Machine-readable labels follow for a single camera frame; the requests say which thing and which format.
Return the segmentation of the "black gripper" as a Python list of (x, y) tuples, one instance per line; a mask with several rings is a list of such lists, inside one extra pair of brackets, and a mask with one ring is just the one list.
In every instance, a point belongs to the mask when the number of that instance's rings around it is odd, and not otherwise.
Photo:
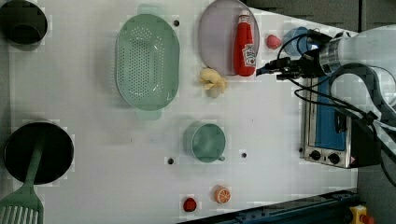
[[(271, 61), (265, 66), (261, 67), (261, 70), (277, 70), (283, 69), (290, 66), (290, 61)], [(323, 72), (322, 67), (319, 63), (319, 50), (312, 49), (305, 52), (302, 57), (298, 60), (291, 61), (291, 70), (297, 73), (281, 73), (276, 75), (277, 80), (286, 79), (297, 79), (303, 78), (316, 78), (325, 77), (326, 74)]]

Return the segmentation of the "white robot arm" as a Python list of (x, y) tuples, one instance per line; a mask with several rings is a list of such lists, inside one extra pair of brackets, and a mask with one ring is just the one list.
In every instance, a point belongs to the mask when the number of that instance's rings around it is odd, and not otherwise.
[(298, 49), (299, 58), (277, 57), (256, 70), (258, 76), (276, 74), (279, 80), (328, 80), (328, 106), (350, 117), (391, 129), (395, 126), (395, 27), (386, 25), (356, 35), (334, 37), (309, 29), (291, 41), (312, 43)]

